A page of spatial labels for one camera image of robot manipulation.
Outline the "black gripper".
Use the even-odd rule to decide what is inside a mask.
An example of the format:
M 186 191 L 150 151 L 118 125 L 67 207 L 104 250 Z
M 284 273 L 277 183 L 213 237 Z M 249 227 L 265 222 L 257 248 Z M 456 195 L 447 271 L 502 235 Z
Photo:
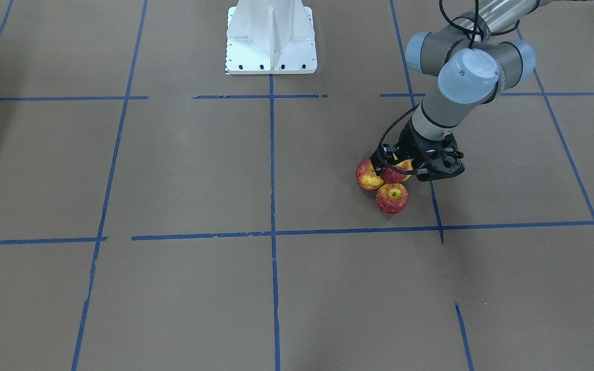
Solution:
M 399 122 L 396 121 L 386 129 L 377 144 L 375 152 L 370 156 L 370 160 L 376 173 L 381 173 L 386 167 L 391 167 L 392 169 L 399 172 L 399 170 L 396 167 L 393 167 L 393 165 L 407 159 L 412 159 L 413 170 L 405 173 L 417 173 L 419 170 L 419 163 L 417 160 L 419 159 L 420 154 L 416 141 L 417 136 L 424 136 L 417 132 L 412 122 L 409 121 L 407 124 L 405 124 L 405 127 L 403 127 L 403 130 L 399 135 L 398 141 L 394 143 L 394 145 L 387 145 L 384 143 L 386 136 L 398 123 Z M 443 132 L 443 138 L 446 134 L 450 133 L 452 134 L 452 129 L 446 128 L 446 130 Z

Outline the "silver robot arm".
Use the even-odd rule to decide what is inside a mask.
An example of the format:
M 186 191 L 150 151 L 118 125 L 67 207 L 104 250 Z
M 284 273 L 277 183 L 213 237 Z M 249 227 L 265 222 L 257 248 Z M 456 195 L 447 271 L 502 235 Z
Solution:
M 492 102 L 534 72 L 534 49 L 512 40 L 491 44 L 495 36 L 518 28 L 521 19 L 547 1 L 476 1 L 455 18 L 444 15 L 446 27 L 422 31 L 406 47 L 406 66 L 436 78 L 422 101 L 404 113 L 398 141 L 380 140 L 370 156 L 377 175 L 394 171 L 420 181 L 447 179 L 465 170 L 464 153 L 455 128 L 477 106 Z

